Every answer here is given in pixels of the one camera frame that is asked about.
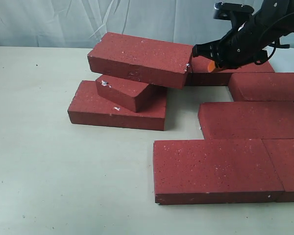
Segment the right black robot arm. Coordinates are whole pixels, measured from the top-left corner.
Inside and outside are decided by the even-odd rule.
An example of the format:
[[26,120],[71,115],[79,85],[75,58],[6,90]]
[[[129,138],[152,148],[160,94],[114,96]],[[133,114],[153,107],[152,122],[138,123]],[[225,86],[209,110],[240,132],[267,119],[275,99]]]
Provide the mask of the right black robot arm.
[[232,28],[219,40],[194,45],[192,56],[212,62],[209,72],[262,65],[272,55],[264,49],[289,48],[280,38],[294,33],[294,0],[265,0],[255,12],[244,4],[217,2],[214,19],[230,21]]

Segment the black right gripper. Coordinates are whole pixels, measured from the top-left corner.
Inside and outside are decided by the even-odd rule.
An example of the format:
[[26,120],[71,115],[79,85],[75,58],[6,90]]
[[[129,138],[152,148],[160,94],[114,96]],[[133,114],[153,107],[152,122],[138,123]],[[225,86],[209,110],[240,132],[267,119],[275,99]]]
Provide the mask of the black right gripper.
[[248,17],[232,18],[232,28],[221,39],[196,44],[192,56],[203,56],[211,60],[208,72],[255,63],[261,65],[269,60],[280,47],[282,30],[274,25],[284,16],[283,10],[259,10]]

